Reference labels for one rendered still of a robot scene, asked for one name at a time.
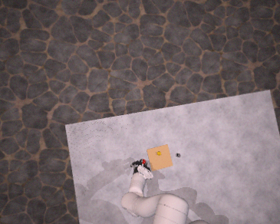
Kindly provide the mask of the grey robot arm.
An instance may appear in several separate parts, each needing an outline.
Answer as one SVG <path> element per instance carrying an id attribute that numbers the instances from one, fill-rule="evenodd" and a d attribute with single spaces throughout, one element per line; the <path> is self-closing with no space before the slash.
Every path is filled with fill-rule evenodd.
<path id="1" fill-rule="evenodd" d="M 134 217 L 154 216 L 153 224 L 186 224 L 188 202 L 170 193 L 144 197 L 146 181 L 153 178 L 153 173 L 141 165 L 137 170 L 139 173 L 132 176 L 129 192 L 122 197 L 121 206 Z"/>

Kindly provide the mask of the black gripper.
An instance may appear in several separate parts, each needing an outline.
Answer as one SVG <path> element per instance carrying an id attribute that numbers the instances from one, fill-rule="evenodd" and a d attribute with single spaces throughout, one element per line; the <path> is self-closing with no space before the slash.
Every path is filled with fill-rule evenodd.
<path id="1" fill-rule="evenodd" d="M 143 162 L 143 159 L 140 159 L 140 162 L 139 162 L 139 161 L 136 161 L 136 162 L 133 162 L 133 163 L 130 165 L 130 167 L 133 167 L 133 174 L 139 173 L 138 170 L 137 170 L 137 167 L 138 167 L 139 165 L 142 166 L 142 162 Z M 138 165 L 138 166 L 136 166 L 136 165 Z M 145 164 L 144 164 L 143 166 L 144 166 L 145 168 L 147 168 L 147 169 L 150 171 L 150 168 L 147 167 L 147 161 L 145 162 Z"/>

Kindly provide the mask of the tan square mat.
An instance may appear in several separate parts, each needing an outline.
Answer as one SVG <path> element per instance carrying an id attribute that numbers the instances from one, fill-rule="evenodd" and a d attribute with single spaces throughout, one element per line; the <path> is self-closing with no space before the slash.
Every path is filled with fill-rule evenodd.
<path id="1" fill-rule="evenodd" d="M 158 156 L 157 152 L 159 151 L 161 155 Z M 168 144 L 162 145 L 160 147 L 154 147 L 148 149 L 147 153 L 150 160 L 152 171 L 159 170 L 173 165 Z"/>

